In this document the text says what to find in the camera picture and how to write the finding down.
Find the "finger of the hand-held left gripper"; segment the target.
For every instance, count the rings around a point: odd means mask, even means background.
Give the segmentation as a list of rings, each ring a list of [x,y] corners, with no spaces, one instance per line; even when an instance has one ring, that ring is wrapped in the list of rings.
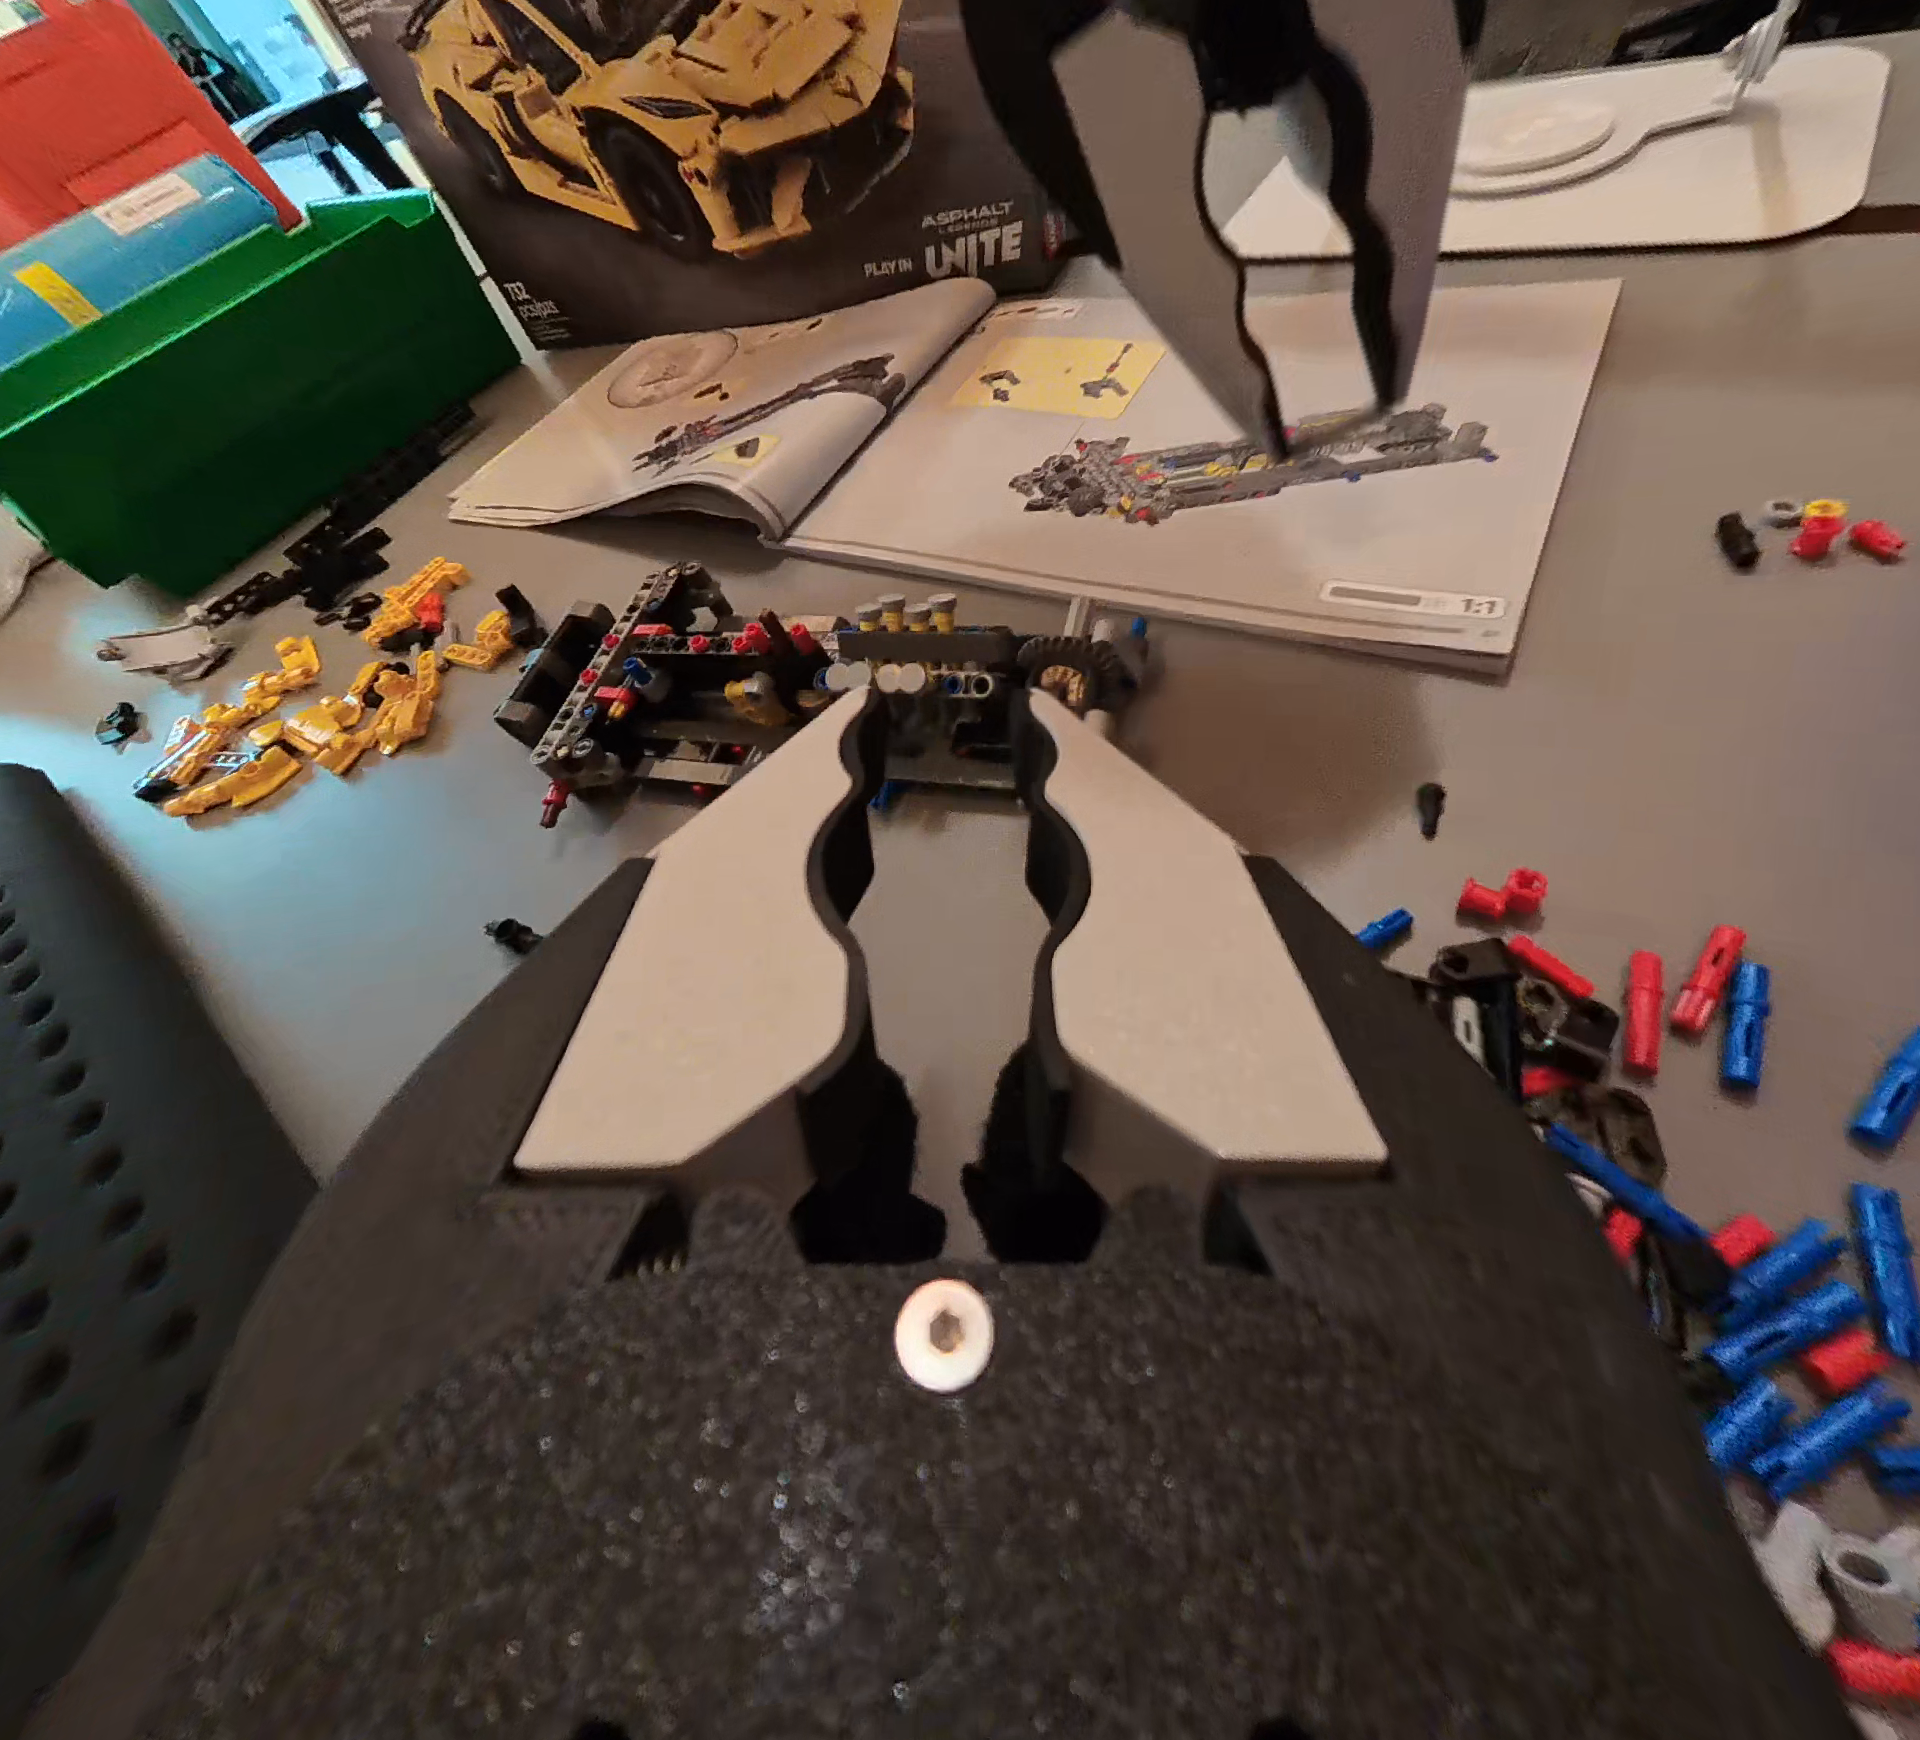
[[[1051,73],[1115,248],[1115,273],[1213,403],[1275,458],[1282,416],[1244,320],[1246,271],[1205,197],[1210,115],[1184,37],[1108,6]]]
[[[1380,409],[1408,392],[1448,199],[1466,75],[1452,0],[1307,0],[1325,112],[1325,199],[1352,259],[1351,307]]]

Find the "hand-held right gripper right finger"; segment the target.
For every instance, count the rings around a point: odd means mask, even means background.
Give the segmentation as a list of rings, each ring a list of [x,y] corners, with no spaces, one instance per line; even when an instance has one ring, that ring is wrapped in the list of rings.
[[[1017,695],[1013,754],[1045,931],[963,1170],[973,1221],[1101,1225],[1145,1186],[1208,1206],[1246,1180],[1383,1176],[1254,858],[1045,691]]]

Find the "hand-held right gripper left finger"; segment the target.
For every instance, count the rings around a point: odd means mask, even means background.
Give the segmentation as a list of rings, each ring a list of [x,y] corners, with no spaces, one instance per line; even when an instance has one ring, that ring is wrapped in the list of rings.
[[[877,1052],[851,913],[871,877],[882,700],[854,690],[641,862],[512,1176],[749,1186],[800,1225],[941,1225]]]

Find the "grey lego car chassis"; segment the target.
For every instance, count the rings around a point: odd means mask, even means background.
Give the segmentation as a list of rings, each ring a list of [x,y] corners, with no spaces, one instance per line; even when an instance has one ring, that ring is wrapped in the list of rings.
[[[1013,792],[1013,697],[1044,691],[1112,729],[1150,671],[1147,620],[1067,604],[1063,628],[969,622],[952,593],[885,593],[846,615],[737,609],[698,561],[619,612],[579,604],[527,649],[492,722],[543,775],[541,824],[591,796],[707,802],[830,703],[871,691],[888,722],[874,807],[900,793]]]

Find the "pile of small lego pieces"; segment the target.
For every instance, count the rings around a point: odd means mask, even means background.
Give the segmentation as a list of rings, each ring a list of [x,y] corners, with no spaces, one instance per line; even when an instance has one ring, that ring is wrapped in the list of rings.
[[[1516,1102],[1681,1376],[1716,1476],[1764,1501],[1764,1584],[1861,1737],[1916,1737],[1916,1203],[1858,1179],[1844,1221],[1705,1222],[1669,1191],[1651,1107],[1669,1047],[1716,1042],[1716,1090],[1761,1095],[1768,962],[1717,924],[1676,977],[1631,951],[1598,985],[1536,940],[1546,878],[1466,878],[1464,936],[1407,989]]]

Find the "lego instruction booklet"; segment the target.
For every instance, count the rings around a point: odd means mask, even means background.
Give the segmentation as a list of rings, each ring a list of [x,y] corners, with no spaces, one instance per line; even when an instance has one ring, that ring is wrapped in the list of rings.
[[[1359,405],[1335,294],[1252,303],[1308,416],[1238,434],[1124,299],[946,279],[621,350],[448,497],[476,527],[699,517],[774,552],[1505,669],[1616,282],[1444,291]]]

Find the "pile of yellow lego pieces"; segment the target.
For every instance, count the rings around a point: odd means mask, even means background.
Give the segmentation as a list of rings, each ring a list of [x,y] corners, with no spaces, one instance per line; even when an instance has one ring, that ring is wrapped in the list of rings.
[[[313,771],[347,781],[429,738],[451,671],[497,671],[518,649],[495,600],[473,623],[448,615],[470,581],[443,556],[375,593],[351,593],[335,625],[362,655],[348,679],[327,687],[313,632],[274,642],[273,661],[229,701],[207,701],[166,731],[133,798],[170,820],[241,816],[263,807]]]

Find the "lego set box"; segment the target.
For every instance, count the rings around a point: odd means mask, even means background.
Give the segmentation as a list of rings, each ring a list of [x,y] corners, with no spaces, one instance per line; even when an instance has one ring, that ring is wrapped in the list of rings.
[[[318,0],[524,335],[631,343],[1076,251],[957,0]]]

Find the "black lego beam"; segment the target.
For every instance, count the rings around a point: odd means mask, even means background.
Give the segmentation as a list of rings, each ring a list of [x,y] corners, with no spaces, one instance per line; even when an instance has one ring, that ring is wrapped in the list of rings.
[[[210,601],[187,606],[186,623],[215,628],[253,620],[289,601],[320,617],[386,565],[390,537],[378,525],[401,497],[432,476],[478,431],[473,407],[447,409],[405,444],[382,454],[327,511],[284,548],[282,565],[258,571]]]

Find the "light grey lego panel piece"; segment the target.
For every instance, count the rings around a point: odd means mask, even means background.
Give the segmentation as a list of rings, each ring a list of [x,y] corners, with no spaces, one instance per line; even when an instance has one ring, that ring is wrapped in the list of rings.
[[[101,638],[94,648],[98,663],[170,686],[200,682],[231,655],[232,646],[220,628],[196,609],[167,625]]]

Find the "white document stand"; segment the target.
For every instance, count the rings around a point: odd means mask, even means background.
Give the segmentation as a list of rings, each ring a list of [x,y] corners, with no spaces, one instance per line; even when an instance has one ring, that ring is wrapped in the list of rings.
[[[1811,0],[1761,0],[1705,56],[1469,88],[1444,259],[1788,241],[1865,199],[1892,59],[1870,37],[1790,41]]]

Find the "black dotted pad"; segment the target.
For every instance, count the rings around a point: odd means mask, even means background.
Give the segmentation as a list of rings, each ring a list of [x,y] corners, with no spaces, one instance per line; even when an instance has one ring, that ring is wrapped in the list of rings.
[[[2,1723],[107,1614],[315,1179],[155,918],[2,769]]]

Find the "green plastic bin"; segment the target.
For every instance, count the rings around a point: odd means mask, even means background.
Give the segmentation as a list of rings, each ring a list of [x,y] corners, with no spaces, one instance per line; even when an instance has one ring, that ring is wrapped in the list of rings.
[[[517,365],[432,192],[317,202],[4,373],[4,502],[98,585],[194,595]]]

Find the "light blue roll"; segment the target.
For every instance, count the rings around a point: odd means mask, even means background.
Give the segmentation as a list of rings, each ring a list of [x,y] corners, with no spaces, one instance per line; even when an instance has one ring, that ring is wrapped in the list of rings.
[[[231,244],[282,230],[273,200],[220,157],[164,168],[4,248],[2,368],[101,323]]]

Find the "orange bag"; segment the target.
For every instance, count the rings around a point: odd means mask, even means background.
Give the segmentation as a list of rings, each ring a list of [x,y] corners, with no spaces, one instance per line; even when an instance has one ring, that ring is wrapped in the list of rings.
[[[2,247],[210,157],[284,229],[300,211],[124,0],[27,0],[2,38]]]

